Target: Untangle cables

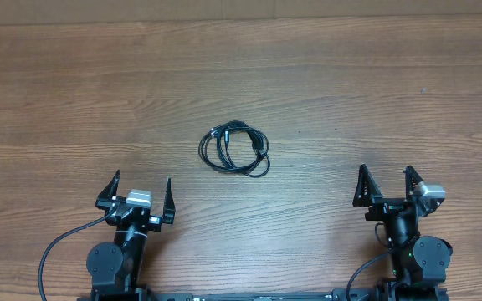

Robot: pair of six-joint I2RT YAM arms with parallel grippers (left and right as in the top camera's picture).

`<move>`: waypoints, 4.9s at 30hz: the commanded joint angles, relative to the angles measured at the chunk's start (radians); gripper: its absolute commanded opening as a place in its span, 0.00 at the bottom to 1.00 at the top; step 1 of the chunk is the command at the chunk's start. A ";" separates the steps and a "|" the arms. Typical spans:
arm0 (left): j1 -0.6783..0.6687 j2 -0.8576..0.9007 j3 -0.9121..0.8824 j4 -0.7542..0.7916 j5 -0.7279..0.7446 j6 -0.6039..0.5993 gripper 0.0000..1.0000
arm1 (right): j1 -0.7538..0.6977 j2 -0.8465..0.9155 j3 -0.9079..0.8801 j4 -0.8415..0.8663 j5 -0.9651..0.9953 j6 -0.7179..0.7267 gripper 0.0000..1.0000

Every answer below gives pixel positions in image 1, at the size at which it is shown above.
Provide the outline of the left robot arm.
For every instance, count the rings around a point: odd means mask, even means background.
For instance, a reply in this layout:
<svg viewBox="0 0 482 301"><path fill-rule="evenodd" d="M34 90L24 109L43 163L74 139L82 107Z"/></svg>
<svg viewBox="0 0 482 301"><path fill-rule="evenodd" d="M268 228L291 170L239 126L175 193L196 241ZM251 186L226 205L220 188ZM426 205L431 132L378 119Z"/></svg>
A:
<svg viewBox="0 0 482 301"><path fill-rule="evenodd" d="M167 180L162 214L151 213L152 194L132 189L126 197L117 195L121 173L97 196L95 206L105 212L104 221L116 228L111 242L94 246L86 261L92 280L92 300L156 300L147 284L140 283L141 266L149 232L174 223L176 207L172 180Z"/></svg>

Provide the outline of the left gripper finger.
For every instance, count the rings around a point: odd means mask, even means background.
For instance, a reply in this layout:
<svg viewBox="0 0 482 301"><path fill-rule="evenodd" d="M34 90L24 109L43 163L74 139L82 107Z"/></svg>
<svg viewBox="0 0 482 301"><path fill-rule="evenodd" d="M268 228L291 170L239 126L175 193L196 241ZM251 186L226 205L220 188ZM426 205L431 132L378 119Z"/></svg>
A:
<svg viewBox="0 0 482 301"><path fill-rule="evenodd" d="M114 196L116 196L117 189L119 186L121 171L117 170L112 177L109 184L102 190L102 192L97 196L98 201L111 201Z"/></svg>
<svg viewBox="0 0 482 301"><path fill-rule="evenodd" d="M176 214L176 206L172 195L172 179L167 179L167 187L163 202L162 220L166 224L173 224Z"/></svg>

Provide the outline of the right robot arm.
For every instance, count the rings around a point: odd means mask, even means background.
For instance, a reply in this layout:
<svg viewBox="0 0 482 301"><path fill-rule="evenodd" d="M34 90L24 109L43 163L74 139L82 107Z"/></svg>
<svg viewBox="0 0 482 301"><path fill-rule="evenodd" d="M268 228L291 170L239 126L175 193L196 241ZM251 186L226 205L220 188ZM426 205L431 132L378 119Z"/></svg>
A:
<svg viewBox="0 0 482 301"><path fill-rule="evenodd" d="M406 166L405 196L385 197L368 166L360 165L352 205L365 207L365 219L375 222L374 232L384 227L385 237L376 236L386 252L361 265L345 288L347 300L447 300L446 269L452 246L442 238L423 236L419 220L434 213L444 202L445 189L427 183L412 166ZM357 276L384 258L390 258L392 276L378 280L374 288L353 288Z"/></svg>

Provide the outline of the black cable silver plug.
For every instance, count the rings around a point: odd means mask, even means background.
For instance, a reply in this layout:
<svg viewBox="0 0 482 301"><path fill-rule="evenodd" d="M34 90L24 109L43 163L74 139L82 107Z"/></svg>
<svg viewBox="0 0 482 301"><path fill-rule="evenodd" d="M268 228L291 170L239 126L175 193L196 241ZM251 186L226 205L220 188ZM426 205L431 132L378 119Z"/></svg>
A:
<svg viewBox="0 0 482 301"><path fill-rule="evenodd" d="M253 151L256 155L256 159L251 164L248 164L242 167L236 166L229 154L230 135L233 133L239 133L239 132L244 132L249 136L249 139L252 142ZM224 131L224 142L225 142L226 157L225 157L225 160L223 161L223 165L228 171L232 171L233 173L243 174L244 176L248 176L252 178L263 177L269 172L269 169L270 169L270 158L268 155L269 140L263 132L249 126L245 126L241 128L228 127ZM253 175L252 172L261 164L263 160L266 160L267 162L267 167L265 171L263 171L258 175Z"/></svg>

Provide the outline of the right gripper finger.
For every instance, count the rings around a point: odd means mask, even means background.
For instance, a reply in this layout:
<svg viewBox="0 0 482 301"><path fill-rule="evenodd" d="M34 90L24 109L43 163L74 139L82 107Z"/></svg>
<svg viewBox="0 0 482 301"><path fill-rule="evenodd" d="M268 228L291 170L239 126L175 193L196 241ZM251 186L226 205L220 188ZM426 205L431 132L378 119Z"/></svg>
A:
<svg viewBox="0 0 482 301"><path fill-rule="evenodd" d="M405 188L408 196L421 196L422 185L424 184L423 178L416 172L412 166L406 166L404 169L405 175Z"/></svg>
<svg viewBox="0 0 482 301"><path fill-rule="evenodd" d="M370 207L378 204L381 199L382 193L368 166L366 164L360 165L352 205L354 207Z"/></svg>

